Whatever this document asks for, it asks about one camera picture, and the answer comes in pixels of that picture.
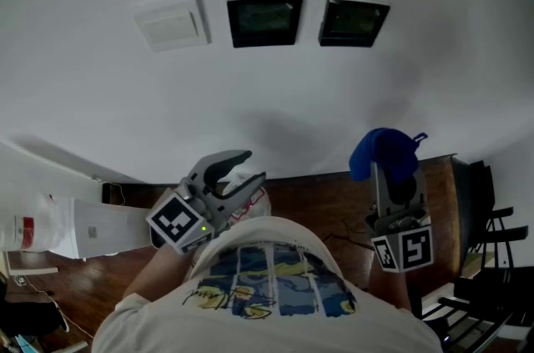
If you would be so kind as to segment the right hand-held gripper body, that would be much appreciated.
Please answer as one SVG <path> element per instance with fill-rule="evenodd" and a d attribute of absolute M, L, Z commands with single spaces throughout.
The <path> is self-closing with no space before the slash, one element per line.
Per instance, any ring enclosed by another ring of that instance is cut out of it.
<path fill-rule="evenodd" d="M 365 218 L 367 234 L 383 271 L 406 273 L 434 262 L 431 219 L 424 208 Z"/>

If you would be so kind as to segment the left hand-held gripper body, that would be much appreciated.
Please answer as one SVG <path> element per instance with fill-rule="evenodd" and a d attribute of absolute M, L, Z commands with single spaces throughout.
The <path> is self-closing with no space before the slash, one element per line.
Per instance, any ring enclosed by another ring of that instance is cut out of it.
<path fill-rule="evenodd" d="M 230 208 L 210 201 L 193 181 L 183 178 L 167 189 L 146 217 L 150 229 L 179 254 L 214 240 L 227 228 Z"/>

